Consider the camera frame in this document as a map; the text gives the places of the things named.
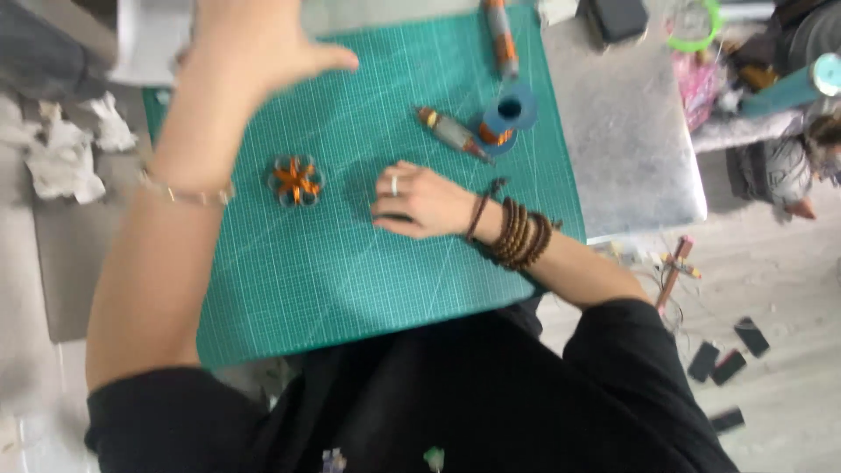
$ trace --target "black shirt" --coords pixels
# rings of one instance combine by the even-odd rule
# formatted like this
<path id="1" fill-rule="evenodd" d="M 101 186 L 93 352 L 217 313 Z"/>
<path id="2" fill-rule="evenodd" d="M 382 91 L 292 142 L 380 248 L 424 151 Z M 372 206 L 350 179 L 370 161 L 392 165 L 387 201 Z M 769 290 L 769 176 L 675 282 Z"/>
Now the black shirt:
<path id="1" fill-rule="evenodd" d="M 735 471 L 648 304 L 589 309 L 563 359 L 494 313 L 309 353 L 272 412 L 201 369 L 88 400 L 112 471 Z"/>

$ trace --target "spool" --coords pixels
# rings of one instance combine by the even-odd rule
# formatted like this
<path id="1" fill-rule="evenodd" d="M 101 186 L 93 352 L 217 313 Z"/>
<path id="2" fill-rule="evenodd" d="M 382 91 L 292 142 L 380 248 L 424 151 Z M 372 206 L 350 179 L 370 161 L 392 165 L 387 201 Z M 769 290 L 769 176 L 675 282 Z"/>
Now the spool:
<path id="1" fill-rule="evenodd" d="M 484 113 L 470 120 L 479 146 L 499 156 L 516 144 L 517 132 L 532 128 L 537 121 L 537 99 L 524 83 L 506 89 Z"/>

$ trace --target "hand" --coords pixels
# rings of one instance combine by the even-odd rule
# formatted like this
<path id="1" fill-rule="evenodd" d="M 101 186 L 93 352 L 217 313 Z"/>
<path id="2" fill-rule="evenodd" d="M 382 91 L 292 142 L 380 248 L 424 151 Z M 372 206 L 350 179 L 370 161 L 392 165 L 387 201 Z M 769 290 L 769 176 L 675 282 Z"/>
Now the hand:
<path id="1" fill-rule="evenodd" d="M 347 48 L 310 42 L 300 13 L 300 0 L 199 0 L 185 67 L 201 63 L 203 73 L 224 75 L 261 99 L 325 71 L 359 67 Z"/>
<path id="2" fill-rule="evenodd" d="M 397 197 L 392 195 L 393 176 L 397 176 Z M 371 205 L 373 224 L 415 239 L 467 233 L 479 202 L 476 194 L 431 169 L 404 161 L 383 170 L 377 196 Z M 413 221 L 384 215 L 404 215 Z"/>

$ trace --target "wooden stick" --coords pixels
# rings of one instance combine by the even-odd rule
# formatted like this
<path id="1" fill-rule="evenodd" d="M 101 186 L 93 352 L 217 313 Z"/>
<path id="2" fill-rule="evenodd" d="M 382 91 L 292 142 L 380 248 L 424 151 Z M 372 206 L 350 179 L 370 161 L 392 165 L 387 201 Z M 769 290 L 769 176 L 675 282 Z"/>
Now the wooden stick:
<path id="1" fill-rule="evenodd" d="M 692 251 L 692 245 L 694 244 L 695 240 L 693 240 L 691 236 L 683 235 L 678 243 L 678 248 L 674 251 L 674 258 L 688 258 L 689 252 Z M 659 312 L 661 316 L 666 311 L 666 302 L 669 301 L 669 296 L 672 294 L 674 283 L 678 282 L 678 276 L 680 276 L 680 271 L 674 265 L 669 266 L 669 275 L 666 277 L 663 290 L 660 291 L 660 297 L 657 298 L 657 304 L 655 305 L 655 307 L 657 307 L 657 312 Z"/>

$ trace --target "sleeve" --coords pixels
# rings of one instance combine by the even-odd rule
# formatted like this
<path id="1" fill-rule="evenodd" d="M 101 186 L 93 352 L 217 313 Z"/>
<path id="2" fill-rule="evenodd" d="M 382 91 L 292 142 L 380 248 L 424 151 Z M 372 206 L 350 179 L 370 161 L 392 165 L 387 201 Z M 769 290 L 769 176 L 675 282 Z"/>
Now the sleeve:
<path id="1" fill-rule="evenodd" d="M 674 337 L 650 304 L 614 300 L 585 311 L 563 359 L 688 460 L 736 470 L 692 395 Z"/>
<path id="2" fill-rule="evenodd" d="M 202 369 L 118 380 L 87 400 L 85 445 L 112 471 L 243 471 L 265 412 Z"/>

